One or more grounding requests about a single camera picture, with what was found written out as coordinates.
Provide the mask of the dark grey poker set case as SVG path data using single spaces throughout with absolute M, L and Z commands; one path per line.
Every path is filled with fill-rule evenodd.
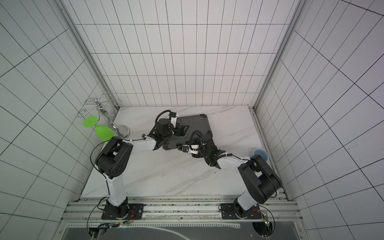
M 213 137 L 213 132 L 206 114 L 180 117 L 177 119 L 177 125 L 189 127 L 184 136 L 173 136 L 166 140 L 163 145 L 164 150 L 177 149 L 179 146 L 187 145 L 194 131 L 200 131 L 203 135 L 209 134 Z

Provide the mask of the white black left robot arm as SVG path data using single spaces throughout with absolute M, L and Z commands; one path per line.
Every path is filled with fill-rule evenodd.
M 183 137 L 190 126 L 176 117 L 157 120 L 149 134 L 139 140 L 111 138 L 96 159 L 98 171 L 106 178 L 109 190 L 108 206 L 120 210 L 128 205 L 122 174 L 131 155 L 154 151 L 170 138 Z

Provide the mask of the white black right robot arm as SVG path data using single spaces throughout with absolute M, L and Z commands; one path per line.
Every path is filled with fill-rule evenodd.
M 210 167 L 238 172 L 246 190 L 236 198 L 234 204 L 242 212 L 276 197 L 282 187 L 279 176 L 258 154 L 248 159 L 241 158 L 219 150 L 212 139 L 206 142 L 196 140 L 192 145 L 180 145 L 178 150 L 189 153 L 194 158 L 204 158 Z

